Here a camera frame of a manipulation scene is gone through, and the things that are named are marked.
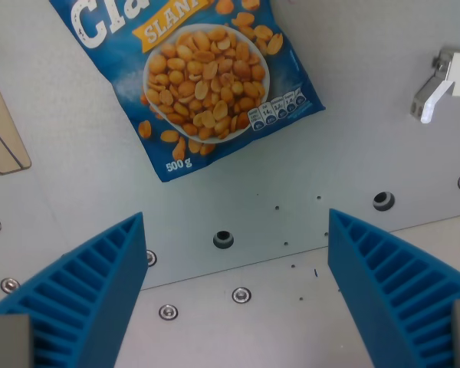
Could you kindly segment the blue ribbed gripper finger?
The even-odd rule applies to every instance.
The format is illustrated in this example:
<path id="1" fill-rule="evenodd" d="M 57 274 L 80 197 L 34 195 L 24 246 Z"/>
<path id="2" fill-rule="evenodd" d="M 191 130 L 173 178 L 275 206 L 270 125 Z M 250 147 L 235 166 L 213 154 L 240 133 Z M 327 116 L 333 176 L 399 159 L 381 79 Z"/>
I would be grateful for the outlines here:
<path id="1" fill-rule="evenodd" d="M 0 315 L 30 317 L 35 367 L 113 367 L 147 270 L 138 212 L 27 280 Z"/>
<path id="2" fill-rule="evenodd" d="M 453 367 L 460 272 L 401 238 L 329 211 L 328 266 L 375 367 Z"/>

